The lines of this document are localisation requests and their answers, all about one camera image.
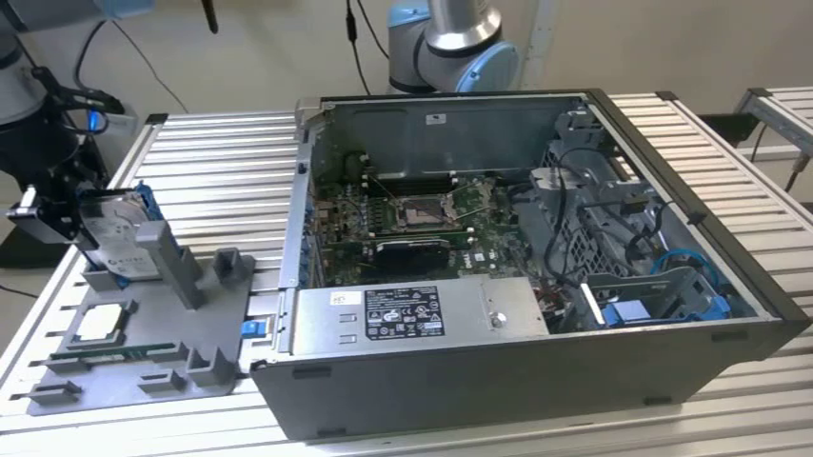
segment sticker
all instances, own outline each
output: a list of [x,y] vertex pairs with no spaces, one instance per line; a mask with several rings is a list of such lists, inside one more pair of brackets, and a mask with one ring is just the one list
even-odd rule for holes
[[361,305],[362,295],[361,290],[349,290],[345,292],[330,293],[331,305]]
[[366,290],[365,316],[367,338],[371,340],[446,334],[436,286]]
[[446,124],[446,114],[428,114],[428,126]]

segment motherboard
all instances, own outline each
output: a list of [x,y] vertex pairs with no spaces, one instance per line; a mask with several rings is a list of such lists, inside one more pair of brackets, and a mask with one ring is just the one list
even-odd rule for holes
[[524,276],[538,265],[512,208],[512,187],[485,175],[406,183],[363,176],[321,189],[317,235],[326,286]]

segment black cable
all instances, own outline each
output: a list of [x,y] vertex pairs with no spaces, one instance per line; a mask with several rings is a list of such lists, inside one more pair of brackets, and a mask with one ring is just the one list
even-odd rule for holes
[[31,65],[34,65],[35,67],[39,67],[38,61],[35,61],[35,58],[31,56],[31,52],[28,51],[28,48],[26,48],[26,45],[23,44],[20,37],[15,35],[14,39],[16,40],[16,45],[20,46],[20,49],[23,50],[23,54],[26,55],[28,62],[31,62]]
[[797,177],[800,176],[800,172],[795,171],[791,173],[791,179],[788,180],[788,184],[785,185],[785,191],[789,192],[793,188],[793,185],[797,183]]
[[[616,222],[626,229],[626,231],[629,231],[633,236],[640,235],[641,233],[636,230],[636,228],[633,227],[633,225],[626,221],[626,219],[624,219],[624,217],[621,217],[621,215],[618,213],[616,213],[614,211],[612,211],[608,207],[601,207],[605,212],[608,213],[608,215],[616,220]],[[654,250],[654,244],[652,243],[652,240],[646,237],[642,238],[644,241],[646,242],[646,244],[649,245],[649,247]]]
[[564,214],[565,214],[566,205],[568,205],[568,189],[565,188],[565,181],[564,181],[564,177],[562,177],[562,161],[564,161],[565,157],[569,155],[569,153],[572,153],[577,150],[589,150],[590,152],[594,152],[594,153],[600,154],[602,157],[605,157],[605,154],[597,149],[574,148],[574,149],[566,150],[562,153],[562,155],[560,156],[560,158],[557,159],[557,161],[554,162],[554,169],[557,171],[557,175],[560,178],[560,210],[557,211],[557,221],[554,223],[554,234],[550,237],[550,240],[548,241],[548,246],[545,247],[545,253],[542,254],[542,261],[544,261],[545,269],[548,270],[548,272],[554,276],[554,278],[561,283],[572,286],[573,288],[578,288],[580,285],[576,283],[576,281],[573,281],[570,278],[568,278],[561,272],[558,272],[553,269],[553,266],[550,264],[550,255],[553,253],[553,249],[554,249],[554,245],[557,244],[557,240],[560,239],[560,235],[562,234]]
[[351,0],[346,0],[347,14],[345,16],[345,26],[347,28],[347,40],[351,42],[354,48],[354,59],[355,69],[358,70],[358,77],[361,78],[361,84],[365,86],[365,92],[370,95],[370,88],[367,87],[367,79],[365,78],[365,71],[361,69],[361,60],[358,59],[358,48],[355,47],[355,40],[358,39],[358,29],[355,28],[355,16],[354,9],[351,8]]
[[18,290],[16,288],[7,288],[6,286],[0,285],[0,290],[4,290],[10,293],[16,293],[19,295],[24,295],[27,297],[34,298],[35,300],[39,299],[39,296],[35,295],[34,293],[24,292],[23,290]]
[[560,169],[557,167],[557,170],[558,170],[557,174],[560,175],[560,210],[557,211],[557,222],[554,223],[554,234],[550,237],[550,240],[548,240],[548,246],[545,247],[545,253],[542,254],[542,261],[545,264],[545,269],[553,275],[553,277],[557,278],[557,280],[562,284],[566,284],[566,285],[572,286],[573,288],[578,288],[580,285],[576,283],[576,281],[570,280],[570,278],[568,278],[558,271],[556,271],[550,264],[550,254],[553,253],[557,239],[560,238],[560,234],[562,233],[564,213],[565,213],[565,207],[568,205],[568,190],[565,188],[565,182],[564,182],[564,178],[562,178],[562,169]]
[[765,134],[765,130],[768,129],[768,124],[763,124],[763,129],[760,130],[760,134],[757,135],[757,141],[753,143],[753,152],[751,153],[751,163],[753,164],[753,160],[757,158],[757,149],[760,148],[760,143],[763,143],[763,135]]
[[83,83],[83,81],[82,81],[82,66],[86,63],[86,56],[88,55],[88,48],[91,47],[92,39],[95,38],[96,34],[102,30],[102,27],[104,26],[104,24],[107,24],[107,21],[100,21],[92,27],[91,34],[88,35],[88,38],[86,39],[86,43],[83,44],[82,50],[79,51],[79,56],[76,57],[76,65],[74,65],[74,84],[82,90],[94,90],[88,86],[86,86],[86,83]]
[[361,15],[365,17],[365,22],[367,23],[367,29],[370,29],[370,33],[373,33],[373,39],[377,40],[377,46],[379,47],[379,51],[383,54],[383,57],[386,57],[389,60],[390,54],[386,53],[386,50],[383,50],[383,46],[381,45],[379,36],[377,35],[377,31],[373,29],[373,25],[370,24],[370,18],[367,17],[367,10],[365,9],[365,5],[363,3],[361,3],[361,0],[355,0],[355,2],[358,3]]
[[665,202],[661,207],[656,210],[656,225],[652,228],[652,230],[649,230],[648,228],[645,228],[641,233],[638,233],[633,239],[630,240],[630,242],[626,244],[626,247],[624,248],[624,260],[626,261],[628,264],[632,264],[633,261],[633,248],[638,245],[638,242],[641,240],[649,240],[648,244],[649,244],[649,248],[652,249],[652,253],[654,254],[654,244],[652,242],[652,238],[658,234],[658,232],[661,231],[661,226],[664,225],[664,211],[666,210],[666,207],[669,205],[672,205],[674,203],[674,200],[669,200],[668,202]]
[[358,61],[358,49],[355,48],[355,43],[351,43],[354,47],[354,59],[355,59],[355,69],[358,70],[358,77],[361,78],[361,84],[365,86],[365,92],[370,95],[370,88],[367,87],[367,80],[365,79],[365,72],[361,69],[361,62]]
[[112,22],[114,22],[114,25],[116,26],[118,31],[122,32],[122,35],[124,35],[124,38],[127,38],[127,41],[130,41],[130,44],[132,45],[132,47],[135,48],[136,52],[139,53],[139,55],[144,59],[144,63],[150,67],[150,71],[152,71],[152,76],[155,77],[155,81],[158,81],[158,84],[162,85],[162,87],[165,88],[167,93],[175,99],[175,102],[178,102],[178,105],[181,105],[181,108],[183,108],[183,112],[186,112],[189,114],[190,110],[187,109],[187,106],[183,104],[183,102],[181,101],[181,98],[178,98],[178,95],[175,95],[175,92],[173,92],[173,90],[170,89],[170,86],[167,86],[167,83],[165,83],[165,81],[162,80],[162,77],[158,75],[158,71],[155,70],[155,67],[152,67],[152,63],[150,62],[150,59],[147,59],[147,56],[144,55],[144,52],[142,51],[142,48],[139,48],[139,45],[136,44],[136,41],[132,39],[130,34],[124,31],[124,29],[118,24],[118,22],[116,21],[112,21]]
[[[602,227],[596,227],[596,226],[593,226],[593,227],[590,228],[590,226],[589,226],[589,230],[590,230],[590,229],[593,229],[593,230],[596,230],[596,231],[600,231],[600,232],[605,233],[605,234],[606,234],[609,237],[612,237],[612,238],[616,238],[616,240],[617,240],[617,241],[618,241],[621,244],[624,244],[624,243],[625,243],[625,240],[624,240],[624,238],[621,238],[621,236],[618,236],[617,234],[614,234],[612,231],[609,231],[609,230],[604,229]],[[596,242],[598,242],[598,237],[596,236],[596,234],[594,234],[594,233],[592,234],[592,236],[593,236],[593,238],[596,238]],[[640,272],[636,270],[636,267],[633,267],[633,266],[632,266],[632,265],[630,265],[628,262],[625,262],[624,260],[621,260],[621,259],[616,258],[616,256],[614,256],[614,255],[612,255],[610,253],[608,253],[608,254],[605,255],[605,257],[608,258],[608,260],[610,260],[610,262],[613,262],[614,264],[617,264],[618,266],[621,266],[621,267],[624,267],[626,270],[629,270],[629,272],[630,272],[630,273],[636,273],[636,274],[638,274],[638,275],[641,274],[641,273],[640,273]]]

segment wire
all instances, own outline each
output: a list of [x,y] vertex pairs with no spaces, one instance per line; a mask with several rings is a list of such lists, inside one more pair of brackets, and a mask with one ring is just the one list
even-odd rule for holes
[[370,33],[373,33],[373,39],[377,40],[377,46],[379,47],[379,51],[383,54],[383,57],[390,59],[390,54],[383,50],[383,46],[381,45],[379,36],[377,35],[377,31],[373,29],[373,25],[370,24],[370,18],[367,17],[367,10],[365,9],[365,4],[361,3],[361,0],[355,0],[358,3],[358,8],[361,9],[361,15],[365,17],[365,22],[367,23],[367,29],[370,29]]
[[664,211],[666,210],[666,207],[669,205],[672,205],[674,203],[674,200],[669,200],[666,203],[664,203],[658,209],[656,210],[656,225],[652,228],[652,230],[649,230],[648,228],[645,228],[641,233],[638,233],[633,239],[630,240],[630,242],[626,244],[626,248],[624,248],[624,260],[626,260],[626,262],[629,264],[633,263],[632,258],[633,258],[633,249],[636,248],[638,242],[641,240],[648,241],[646,243],[649,244],[649,248],[652,249],[652,252],[654,253],[654,244],[652,243],[652,238],[658,234],[658,232],[661,231],[661,226],[664,225]]
[[795,171],[791,173],[791,179],[788,180],[788,184],[785,185],[785,191],[789,192],[793,188],[793,185],[797,183],[797,177],[800,176],[800,172]]
[[94,90],[86,86],[86,83],[82,81],[82,66],[86,62],[86,56],[88,55],[88,48],[91,47],[92,39],[102,30],[104,24],[107,24],[107,21],[100,21],[92,27],[91,34],[88,35],[88,38],[86,38],[86,43],[83,44],[82,50],[79,51],[79,55],[76,57],[76,65],[74,65],[74,84],[82,90]]
[[28,62],[31,62],[31,65],[34,65],[35,67],[39,67],[38,61],[31,56],[31,52],[28,51],[28,48],[26,48],[26,45],[23,44],[20,37],[15,35],[14,39],[16,40],[16,45],[20,46],[20,49],[23,50],[23,54],[26,54],[26,58],[28,59]]
[[358,29],[355,28],[355,16],[354,9],[351,8],[351,0],[346,0],[345,5],[347,7],[347,14],[345,15],[345,26],[347,28],[347,40],[351,42],[351,47],[354,48],[355,69],[358,70],[358,77],[361,79],[361,84],[365,87],[365,92],[367,92],[367,95],[370,95],[370,87],[367,86],[365,71],[361,68],[361,60],[358,59],[358,48],[355,47],[355,40],[358,39]]
[[162,77],[158,75],[158,71],[155,70],[155,67],[152,67],[152,63],[150,62],[150,59],[147,59],[147,56],[144,55],[144,52],[142,51],[142,48],[139,48],[139,45],[136,44],[136,41],[132,39],[132,37],[130,36],[127,31],[124,31],[124,29],[118,24],[118,22],[116,21],[112,21],[112,22],[114,22],[114,25],[116,26],[118,31],[122,32],[122,35],[124,35],[124,38],[127,38],[127,41],[130,41],[130,44],[132,45],[132,47],[135,48],[136,52],[142,56],[142,59],[144,59],[144,63],[150,67],[150,71],[152,71],[152,76],[155,77],[155,81],[158,81],[158,84],[162,85],[162,87],[165,88],[167,93],[175,99],[175,102],[178,102],[178,105],[181,105],[181,108],[183,108],[183,112],[186,112],[189,114],[190,110],[187,109],[187,106],[183,104],[183,102],[181,101],[181,98],[178,98],[178,95],[175,95],[175,92],[173,92],[173,89],[170,89],[170,86],[167,86],[167,83],[165,83],[165,80],[162,80]]
[[354,59],[355,59],[355,69],[358,70],[358,77],[361,78],[361,84],[365,87],[365,92],[370,95],[370,88],[367,87],[367,79],[365,79],[365,71],[361,69],[361,62],[358,60],[358,49],[355,48],[355,42],[351,43],[354,47]]
[[649,271],[649,274],[656,274],[658,272],[658,270],[661,269],[664,262],[666,262],[666,260],[674,255],[686,255],[686,256],[692,257],[693,259],[696,259],[700,262],[700,264],[704,265],[709,269],[709,272],[712,273],[712,280],[713,280],[712,282],[715,283],[713,284],[715,289],[719,289],[721,287],[721,277],[719,276],[717,270],[712,267],[712,264],[709,264],[709,261],[705,259],[705,257],[689,249],[673,249],[666,254],[664,254],[661,256],[661,258],[658,260],[656,260],[656,263],[652,266],[652,270]]
[[24,295],[27,297],[34,298],[35,300],[39,299],[39,296],[34,293],[24,292],[23,290],[18,290],[16,288],[7,288],[6,286],[0,285],[0,290],[4,290],[10,293],[16,293],[18,295]]
[[554,234],[550,237],[550,240],[548,240],[548,246],[545,247],[545,253],[542,255],[542,261],[544,261],[545,269],[548,270],[548,272],[554,276],[554,278],[557,278],[557,280],[561,283],[564,283],[574,288],[578,288],[578,284],[576,283],[576,281],[573,281],[561,272],[558,272],[553,269],[553,266],[550,263],[550,255],[553,253],[553,249],[554,249],[554,245],[557,244],[557,240],[560,239],[560,235],[562,234],[564,214],[565,214],[566,205],[568,205],[568,190],[565,188],[565,181],[564,181],[564,177],[562,177],[562,161],[564,161],[565,157],[569,155],[569,153],[572,153],[577,150],[588,150],[590,152],[600,154],[602,157],[605,157],[605,154],[597,149],[573,148],[573,149],[566,150],[554,162],[554,168],[557,169],[557,176],[560,178],[560,209],[557,211],[557,221],[554,223]]
[[753,160],[757,158],[757,149],[760,148],[760,143],[763,143],[763,135],[765,135],[765,130],[768,129],[768,124],[763,124],[763,129],[760,130],[760,134],[757,135],[757,141],[753,142],[753,151],[751,152],[751,163],[753,164]]

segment white wall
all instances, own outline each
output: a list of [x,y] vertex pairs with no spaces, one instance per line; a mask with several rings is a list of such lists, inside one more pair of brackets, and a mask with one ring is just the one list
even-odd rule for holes
[[747,88],[813,85],[811,0],[541,0],[554,4],[546,88],[672,90],[700,112]]
[[[540,0],[549,43],[529,89],[600,87],[609,93],[674,91],[700,112],[733,109],[755,86],[813,83],[811,0]],[[365,0],[386,42],[393,1]],[[525,49],[538,0],[493,0],[506,36]],[[150,15],[122,22],[170,86],[195,112],[291,109],[307,95],[362,92],[345,35],[342,0],[217,2],[222,33],[211,35],[199,0],[161,0]],[[361,14],[359,49],[375,92],[386,87],[386,61]],[[26,38],[64,83],[91,25]],[[179,112],[118,30],[99,33],[86,82],[128,102],[142,118]],[[102,139],[116,164],[130,139]],[[809,197],[813,199],[813,188]]]
[[[363,0],[386,45],[393,1]],[[148,15],[120,24],[193,112],[290,110],[305,96],[363,92],[345,31],[343,0],[229,0],[215,2],[221,34],[209,31],[199,0],[159,0]],[[496,0],[505,35],[525,49],[537,0]],[[387,61],[375,47],[353,1],[359,52],[373,92],[387,87]],[[32,51],[64,84],[91,24],[26,37]],[[92,43],[84,82],[130,103],[142,118],[181,112],[116,28],[104,27]],[[130,140],[100,141],[116,164]]]

